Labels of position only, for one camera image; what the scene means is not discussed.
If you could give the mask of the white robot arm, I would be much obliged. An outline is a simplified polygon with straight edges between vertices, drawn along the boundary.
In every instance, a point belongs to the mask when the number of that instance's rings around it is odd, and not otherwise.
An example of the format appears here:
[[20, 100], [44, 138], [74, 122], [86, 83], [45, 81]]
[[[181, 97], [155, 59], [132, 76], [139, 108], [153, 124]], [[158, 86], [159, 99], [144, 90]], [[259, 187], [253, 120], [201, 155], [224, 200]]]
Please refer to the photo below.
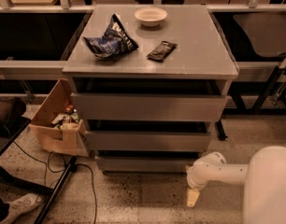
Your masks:
[[264, 147], [248, 164], [229, 164], [212, 152], [188, 166], [186, 175], [189, 206], [210, 181], [242, 185], [242, 224], [286, 224], [286, 147]]

